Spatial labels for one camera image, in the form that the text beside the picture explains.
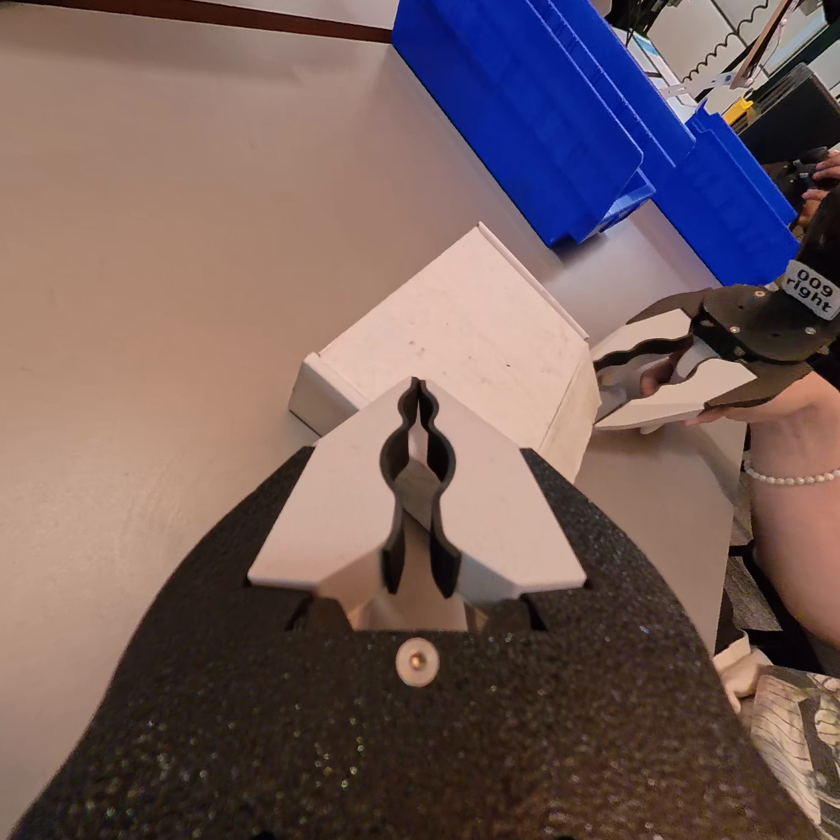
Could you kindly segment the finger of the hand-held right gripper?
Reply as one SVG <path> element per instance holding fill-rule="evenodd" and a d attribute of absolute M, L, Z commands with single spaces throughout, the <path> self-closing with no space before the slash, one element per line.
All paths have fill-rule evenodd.
<path fill-rule="evenodd" d="M 739 362 L 718 358 L 699 362 L 688 377 L 675 384 L 661 385 L 646 397 L 625 402 L 594 423 L 594 430 L 623 431 L 657 428 L 697 417 L 714 398 L 750 384 L 757 375 Z"/>
<path fill-rule="evenodd" d="M 670 355 L 690 341 L 690 327 L 690 316 L 680 309 L 626 323 L 592 349 L 593 366 L 607 370 L 647 357 Z"/>

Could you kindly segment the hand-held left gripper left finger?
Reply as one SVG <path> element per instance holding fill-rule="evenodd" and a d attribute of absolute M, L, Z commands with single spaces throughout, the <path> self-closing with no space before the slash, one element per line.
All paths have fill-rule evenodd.
<path fill-rule="evenodd" d="M 251 585 L 332 598 L 346 613 L 398 592 L 406 541 L 394 484 L 419 385 L 398 382 L 320 438 L 248 570 Z"/>

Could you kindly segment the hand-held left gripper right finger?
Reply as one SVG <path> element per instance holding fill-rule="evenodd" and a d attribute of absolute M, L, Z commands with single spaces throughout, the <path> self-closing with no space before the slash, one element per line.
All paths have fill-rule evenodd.
<path fill-rule="evenodd" d="M 432 575 L 445 597 L 481 607 L 581 588 L 586 574 L 520 447 L 440 385 L 420 381 Z"/>

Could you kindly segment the white cardboard mailer box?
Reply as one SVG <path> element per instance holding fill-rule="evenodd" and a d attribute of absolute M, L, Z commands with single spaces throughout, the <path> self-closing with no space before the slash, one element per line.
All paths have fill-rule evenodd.
<path fill-rule="evenodd" d="M 587 334 L 483 224 L 309 353 L 288 410 L 323 436 L 410 376 L 575 481 L 601 404 Z"/>

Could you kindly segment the blue plastic bin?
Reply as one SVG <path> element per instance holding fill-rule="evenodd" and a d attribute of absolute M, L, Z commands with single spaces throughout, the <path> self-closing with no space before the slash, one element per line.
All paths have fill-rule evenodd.
<path fill-rule="evenodd" d="M 799 248 L 788 228 L 793 207 L 722 116 L 699 106 L 681 121 L 591 3 L 530 5 L 642 152 L 585 235 L 651 201 L 722 285 L 761 286 L 780 276 Z"/>
<path fill-rule="evenodd" d="M 544 244 L 576 243 L 655 192 L 652 138 L 584 49 L 532 2 L 403 1 L 392 44 Z"/>

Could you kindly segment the person's right forearm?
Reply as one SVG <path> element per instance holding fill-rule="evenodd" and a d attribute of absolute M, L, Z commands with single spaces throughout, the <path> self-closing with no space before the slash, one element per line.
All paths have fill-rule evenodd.
<path fill-rule="evenodd" d="M 821 673 L 838 678 L 838 478 L 810 484 L 750 478 L 749 485 L 758 565 Z"/>

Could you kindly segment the grey desk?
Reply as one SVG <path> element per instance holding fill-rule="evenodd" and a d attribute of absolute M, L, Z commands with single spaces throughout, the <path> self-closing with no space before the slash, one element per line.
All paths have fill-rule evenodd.
<path fill-rule="evenodd" d="M 300 362 L 478 223 L 594 343 L 716 286 L 653 204 L 552 251 L 392 47 L 2 8 L 2 838 Z"/>
<path fill-rule="evenodd" d="M 36 5 L 193 23 L 270 28 L 269 15 L 391 29 L 397 1 L 36 1 Z"/>

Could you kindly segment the person's right hand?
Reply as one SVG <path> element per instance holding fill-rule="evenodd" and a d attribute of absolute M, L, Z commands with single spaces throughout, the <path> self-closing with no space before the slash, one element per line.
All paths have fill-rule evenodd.
<path fill-rule="evenodd" d="M 818 373 L 807 374 L 764 404 L 710 408 L 682 424 L 719 419 L 749 426 L 751 465 L 761 475 L 816 476 L 839 467 L 839 393 Z"/>

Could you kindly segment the black case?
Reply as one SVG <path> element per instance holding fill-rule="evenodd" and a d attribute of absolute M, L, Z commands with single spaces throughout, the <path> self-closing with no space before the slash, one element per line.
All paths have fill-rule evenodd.
<path fill-rule="evenodd" d="M 838 100 L 801 63 L 757 93 L 732 127 L 762 165 L 801 159 L 807 152 L 838 145 Z"/>

